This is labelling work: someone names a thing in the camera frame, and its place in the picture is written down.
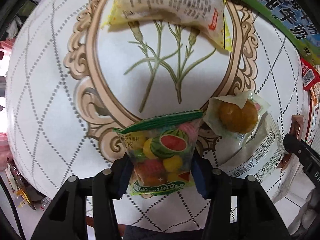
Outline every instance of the watermelon picture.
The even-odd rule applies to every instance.
[[[168,130],[152,139],[150,150],[158,158],[171,158],[188,148],[188,135],[179,129]]]

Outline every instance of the fruit-print package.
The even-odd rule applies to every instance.
[[[251,90],[209,99],[204,122],[236,152],[250,139],[270,105]]]
[[[196,27],[223,49],[231,51],[224,19],[226,0],[115,0],[104,23],[119,25],[139,20],[164,20]]]
[[[194,185],[190,168],[202,116],[195,110],[114,129],[134,165],[132,195],[163,195]]]

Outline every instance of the red package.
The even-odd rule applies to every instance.
[[[320,81],[320,75],[315,68],[302,57],[300,57],[302,67],[303,89],[309,91],[313,85]]]

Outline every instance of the yellow snack package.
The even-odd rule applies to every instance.
[[[231,37],[224,19],[226,0],[115,0],[102,25],[139,20],[164,20],[196,27],[221,48],[231,51]]]

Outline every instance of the silver screw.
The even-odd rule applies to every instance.
[[[212,173],[215,174],[215,175],[220,175],[221,174],[221,170],[215,168],[215,169],[212,170]]]
[[[111,169],[104,169],[102,174],[103,175],[110,175],[112,173]]]
[[[71,176],[71,177],[69,177],[68,181],[74,182],[74,181],[76,181],[76,179],[77,179],[77,176]]]
[[[256,180],[255,176],[253,175],[248,175],[247,177],[248,181],[254,182]]]

